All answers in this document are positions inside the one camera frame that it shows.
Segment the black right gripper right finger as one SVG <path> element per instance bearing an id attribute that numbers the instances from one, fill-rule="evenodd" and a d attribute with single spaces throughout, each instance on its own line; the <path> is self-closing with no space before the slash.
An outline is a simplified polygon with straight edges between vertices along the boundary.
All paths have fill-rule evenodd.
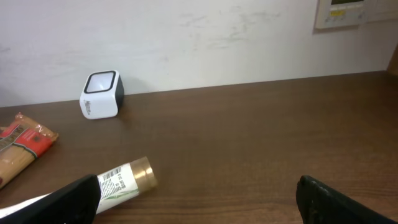
<path id="1" fill-rule="evenodd" d="M 296 203 L 304 224 L 397 224 L 309 175 L 297 183 Z"/>

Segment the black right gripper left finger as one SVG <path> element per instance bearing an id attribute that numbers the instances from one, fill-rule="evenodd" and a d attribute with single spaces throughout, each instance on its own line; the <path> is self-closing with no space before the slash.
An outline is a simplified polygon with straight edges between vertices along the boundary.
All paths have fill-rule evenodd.
<path id="1" fill-rule="evenodd" d="M 86 175 L 1 218 L 1 224 L 92 224 L 100 197 L 97 176 Z"/>

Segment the white tube with gold cap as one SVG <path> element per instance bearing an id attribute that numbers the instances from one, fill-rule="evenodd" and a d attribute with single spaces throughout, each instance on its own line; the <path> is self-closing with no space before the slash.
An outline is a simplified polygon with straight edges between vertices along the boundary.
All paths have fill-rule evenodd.
<path id="1" fill-rule="evenodd" d="M 96 215 L 128 201 L 157 185 L 155 175 L 146 157 L 115 167 L 100 175 L 98 178 L 101 197 Z M 10 215 L 42 198 L 41 195 L 10 207 L 1 209 L 1 218 Z"/>

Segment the orange spaghetti packet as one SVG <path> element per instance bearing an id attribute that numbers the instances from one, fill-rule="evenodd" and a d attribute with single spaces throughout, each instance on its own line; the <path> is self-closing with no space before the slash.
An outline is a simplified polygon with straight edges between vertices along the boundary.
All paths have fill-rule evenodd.
<path id="1" fill-rule="evenodd" d="M 58 139 L 58 133 L 18 113 L 1 128 L 1 187 L 7 185 Z"/>

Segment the beige wall control panel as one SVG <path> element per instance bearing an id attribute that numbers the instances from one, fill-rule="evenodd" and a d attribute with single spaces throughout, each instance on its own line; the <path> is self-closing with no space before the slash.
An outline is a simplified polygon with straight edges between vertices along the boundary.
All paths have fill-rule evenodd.
<path id="1" fill-rule="evenodd" d="M 318 0 L 316 29 L 397 19 L 397 0 Z"/>

